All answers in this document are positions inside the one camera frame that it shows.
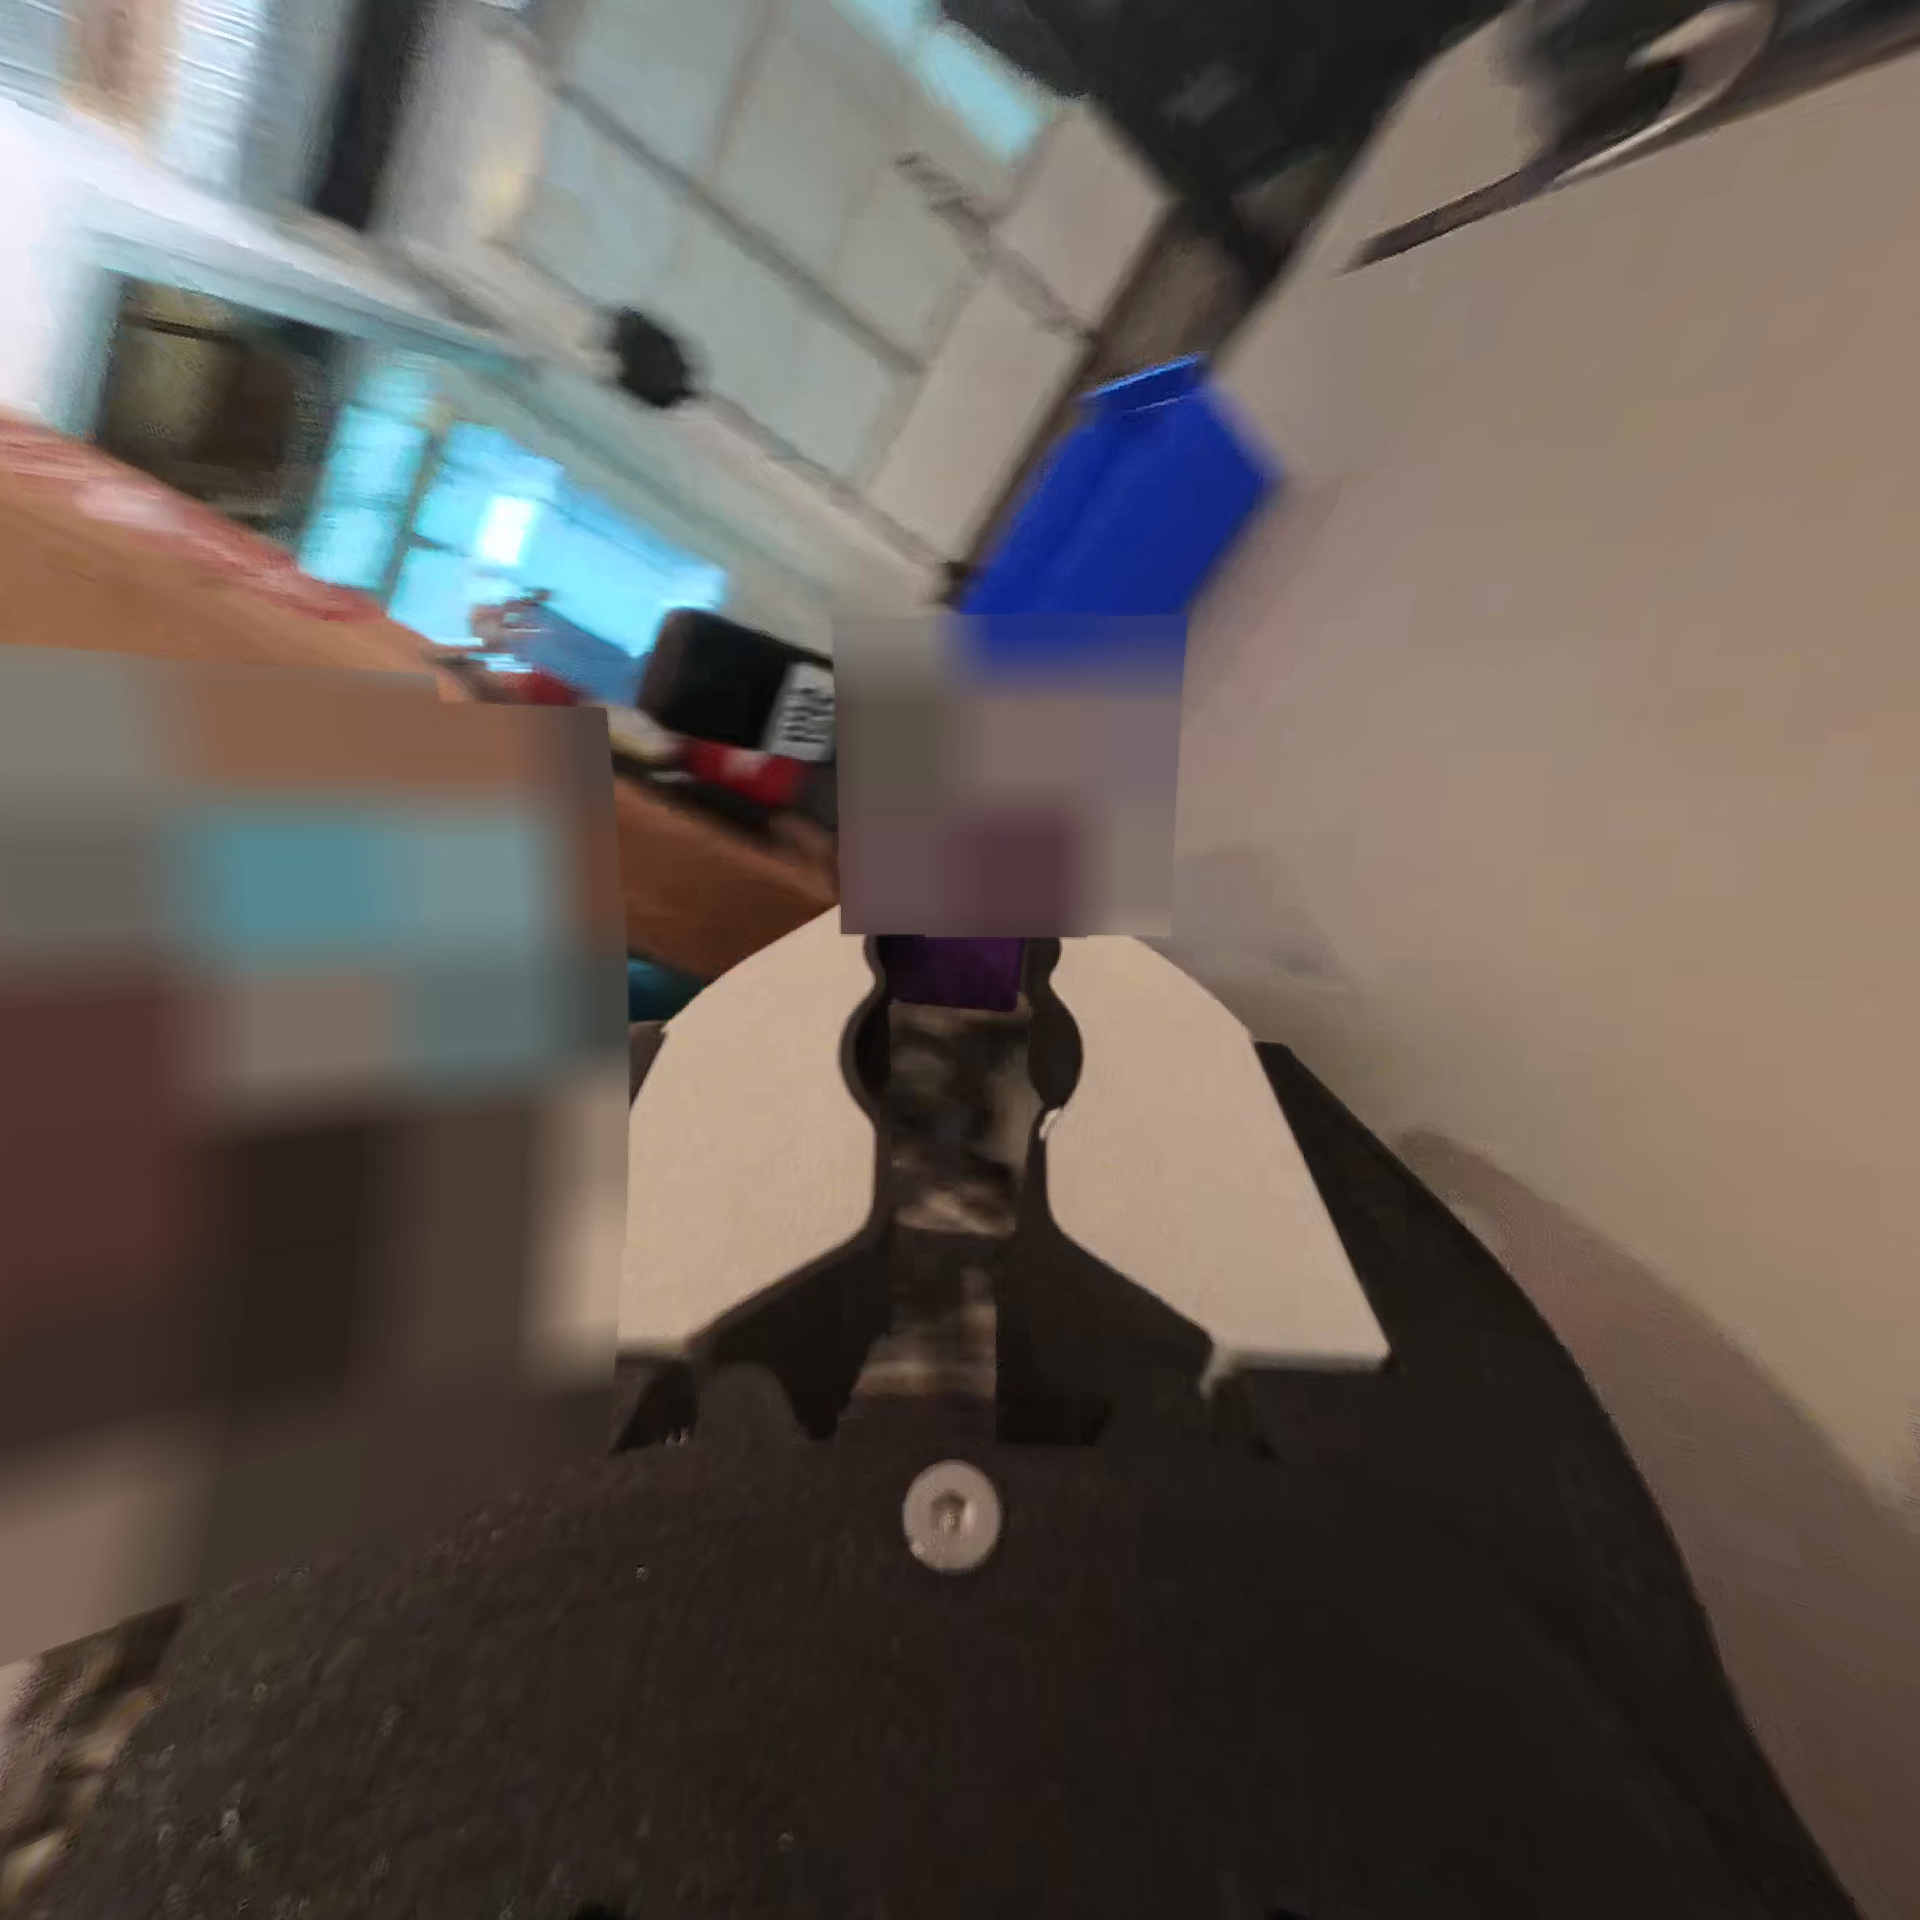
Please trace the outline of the purple wooden cube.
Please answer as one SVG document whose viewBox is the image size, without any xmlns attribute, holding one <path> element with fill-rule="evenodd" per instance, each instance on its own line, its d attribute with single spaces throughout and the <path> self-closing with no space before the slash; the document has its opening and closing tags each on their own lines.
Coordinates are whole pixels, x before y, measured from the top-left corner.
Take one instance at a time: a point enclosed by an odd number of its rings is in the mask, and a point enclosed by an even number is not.
<svg viewBox="0 0 1920 1920">
<path fill-rule="evenodd" d="M 897 1004 L 993 1018 L 1019 1006 L 1019 937 L 878 937 L 874 951 Z"/>
</svg>

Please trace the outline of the wooden top desk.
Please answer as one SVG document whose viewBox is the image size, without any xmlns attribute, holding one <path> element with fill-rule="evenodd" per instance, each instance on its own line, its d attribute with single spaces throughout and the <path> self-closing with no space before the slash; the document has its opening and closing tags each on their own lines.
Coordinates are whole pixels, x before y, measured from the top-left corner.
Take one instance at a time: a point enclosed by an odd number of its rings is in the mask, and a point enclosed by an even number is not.
<svg viewBox="0 0 1920 1920">
<path fill-rule="evenodd" d="M 472 692 L 427 638 L 354 588 L 321 583 L 275 542 L 98 446 L 2 422 L 5 646 L 330 672 L 425 673 Z M 615 774 L 629 948 L 718 977 L 836 909 L 825 854 L 752 840 Z"/>
</svg>

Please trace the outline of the person's left forearm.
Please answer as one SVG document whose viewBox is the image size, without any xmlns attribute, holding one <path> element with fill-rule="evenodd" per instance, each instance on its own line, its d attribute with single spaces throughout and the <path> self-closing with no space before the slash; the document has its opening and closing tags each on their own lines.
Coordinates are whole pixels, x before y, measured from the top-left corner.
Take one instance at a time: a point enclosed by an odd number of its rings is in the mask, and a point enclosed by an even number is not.
<svg viewBox="0 0 1920 1920">
<path fill-rule="evenodd" d="M 1039 1117 L 1029 1013 L 888 1013 L 888 1327 L 863 1399 L 977 1413 L 998 1395 L 1005 1250 Z"/>
</svg>

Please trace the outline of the blue plastic bin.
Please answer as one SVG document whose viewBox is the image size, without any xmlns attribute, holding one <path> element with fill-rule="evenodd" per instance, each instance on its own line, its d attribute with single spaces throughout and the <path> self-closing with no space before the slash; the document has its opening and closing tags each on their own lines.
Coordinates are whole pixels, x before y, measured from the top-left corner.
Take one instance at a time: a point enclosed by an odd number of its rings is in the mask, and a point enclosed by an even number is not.
<svg viewBox="0 0 1920 1920">
<path fill-rule="evenodd" d="M 1090 391 L 951 605 L 971 615 L 1186 618 L 1285 465 L 1206 357 Z"/>
</svg>

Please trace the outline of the red canister with labels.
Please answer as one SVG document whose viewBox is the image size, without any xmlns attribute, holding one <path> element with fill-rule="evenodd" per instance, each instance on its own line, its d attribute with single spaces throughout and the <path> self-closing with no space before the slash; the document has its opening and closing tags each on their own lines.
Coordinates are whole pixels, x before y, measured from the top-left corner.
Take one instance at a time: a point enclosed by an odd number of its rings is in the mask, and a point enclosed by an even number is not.
<svg viewBox="0 0 1920 1920">
<path fill-rule="evenodd" d="M 694 796 L 750 822 L 792 811 L 808 782 L 808 763 L 677 734 L 633 707 L 608 707 L 614 766 L 632 781 Z"/>
</svg>

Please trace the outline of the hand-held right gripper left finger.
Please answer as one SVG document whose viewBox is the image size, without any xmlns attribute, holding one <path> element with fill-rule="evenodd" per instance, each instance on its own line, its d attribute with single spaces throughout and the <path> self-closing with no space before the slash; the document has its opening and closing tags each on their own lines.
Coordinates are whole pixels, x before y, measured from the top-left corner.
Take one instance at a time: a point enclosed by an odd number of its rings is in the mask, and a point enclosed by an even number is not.
<svg viewBox="0 0 1920 1920">
<path fill-rule="evenodd" d="M 850 1043 L 878 1004 L 825 911 L 661 1028 L 632 1102 L 618 1353 L 682 1360 L 874 1221 L 878 1126 Z"/>
</svg>

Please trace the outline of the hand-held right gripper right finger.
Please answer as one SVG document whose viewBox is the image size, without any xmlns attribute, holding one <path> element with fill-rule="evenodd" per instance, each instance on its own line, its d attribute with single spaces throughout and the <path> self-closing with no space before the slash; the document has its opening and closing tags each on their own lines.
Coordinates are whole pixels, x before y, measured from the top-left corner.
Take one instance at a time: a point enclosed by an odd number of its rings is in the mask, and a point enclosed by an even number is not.
<svg viewBox="0 0 1920 1920">
<path fill-rule="evenodd" d="M 1206 1372 L 1376 1372 L 1389 1338 L 1246 1024 L 1158 948 L 1067 938 L 1081 1070 L 1042 1126 L 1064 1237 L 1177 1312 Z"/>
</svg>

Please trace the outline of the black studio light on stand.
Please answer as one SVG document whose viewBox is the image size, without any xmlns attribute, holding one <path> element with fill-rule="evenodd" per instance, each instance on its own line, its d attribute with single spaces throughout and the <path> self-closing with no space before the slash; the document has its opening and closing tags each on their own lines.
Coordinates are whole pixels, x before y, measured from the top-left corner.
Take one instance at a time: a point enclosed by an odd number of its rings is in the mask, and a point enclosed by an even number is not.
<svg viewBox="0 0 1920 1920">
<path fill-rule="evenodd" d="M 652 414 L 673 414 L 705 397 L 685 342 L 637 309 L 608 309 L 598 328 L 598 382 Z"/>
</svg>

